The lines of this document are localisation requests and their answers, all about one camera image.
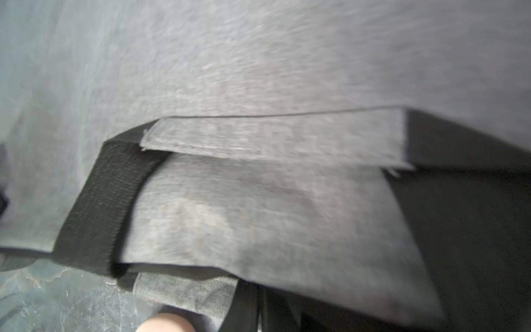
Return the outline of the grey laptop bag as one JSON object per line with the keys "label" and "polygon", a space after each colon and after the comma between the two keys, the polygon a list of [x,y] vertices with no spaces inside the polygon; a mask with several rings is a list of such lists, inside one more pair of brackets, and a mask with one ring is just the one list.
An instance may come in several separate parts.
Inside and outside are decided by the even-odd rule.
{"label": "grey laptop bag", "polygon": [[223,331],[528,331],[529,1],[3,1],[38,257]]}

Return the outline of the pink mouse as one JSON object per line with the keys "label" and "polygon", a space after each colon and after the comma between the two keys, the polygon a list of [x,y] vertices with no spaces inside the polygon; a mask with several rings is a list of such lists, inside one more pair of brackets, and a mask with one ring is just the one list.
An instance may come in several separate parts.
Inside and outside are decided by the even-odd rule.
{"label": "pink mouse", "polygon": [[195,332],[191,322],[177,314],[159,313],[146,319],[136,332]]}

